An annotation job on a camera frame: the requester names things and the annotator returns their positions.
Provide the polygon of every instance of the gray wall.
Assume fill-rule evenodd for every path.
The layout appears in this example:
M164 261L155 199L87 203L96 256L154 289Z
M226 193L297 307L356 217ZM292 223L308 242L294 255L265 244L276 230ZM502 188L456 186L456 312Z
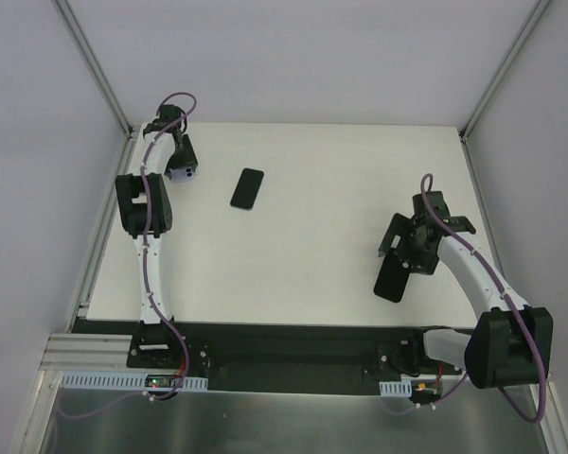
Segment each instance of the gray wall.
M568 417L568 0L537 30L470 152L509 282L553 313L551 373Z
M535 0L71 0L133 122L462 126Z
M122 135L47 0L0 0L0 454L62 329Z

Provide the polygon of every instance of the metal frame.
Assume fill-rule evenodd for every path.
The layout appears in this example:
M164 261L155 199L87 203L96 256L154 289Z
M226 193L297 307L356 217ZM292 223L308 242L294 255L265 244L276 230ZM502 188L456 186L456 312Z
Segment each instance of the metal frame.
M105 76L95 52L92 49L80 22L76 18L74 11L67 0L51 0L57 12L62 17L64 25L68 30L75 46L80 52L80 57L84 61L89 73L95 81L97 88L105 99L112 115L118 126L126 134L126 142L122 149L121 156L115 174L123 172L130 162L133 154L135 135L133 129L118 102L115 92L109 80ZM538 0L533 9L528 14L522 28L515 37L511 47L507 50L502 62L496 69L494 75L488 83L488 87L480 97L479 102L470 115L465 128L460 137L463 150L468 164L471 180L476 192L478 205L482 217L485 221L488 239L492 245L492 253L495 263L499 270L501 261L496 251L496 242L493 240L492 231L488 221L488 209L484 203L479 181L473 168L470 151L467 149L467 140L474 131L476 125L482 117L485 109L496 94L498 87L505 79L509 69L518 59L525 48L530 36L532 36L537 25L542 21L546 12L550 9L555 0ZM68 331L74 326L76 320L83 320L88 307L93 286L97 279L98 268L103 255L107 237L115 217L115 194L111 187L105 198L102 209L102 216L98 227L93 236L93 246L88 255L87 265L84 270L80 283L77 286L76 298L72 307L72 316ZM39 452L45 431L48 429L50 412L55 400L55 396L61 383L62 371L119 371L127 372L131 369L126 367L126 358L129 352L130 336L118 335L80 335L80 334L56 334L52 335L47 343L46 351L39 373L33 387L32 396L27 404L24 420L19 427L13 452ZM536 399L536 386L532 387L532 393ZM568 452L568 429L565 418L559 406L559 399L555 384L548 383L548 399L545 419L541 423L543 434L550 452L561 454Z

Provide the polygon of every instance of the smartphone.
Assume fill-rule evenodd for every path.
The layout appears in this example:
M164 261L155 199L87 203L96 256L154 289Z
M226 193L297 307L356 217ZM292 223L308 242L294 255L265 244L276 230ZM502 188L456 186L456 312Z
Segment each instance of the smartphone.
M257 198L258 189L261 187L264 173L260 170L245 168L238 180L229 204L241 210L252 210Z

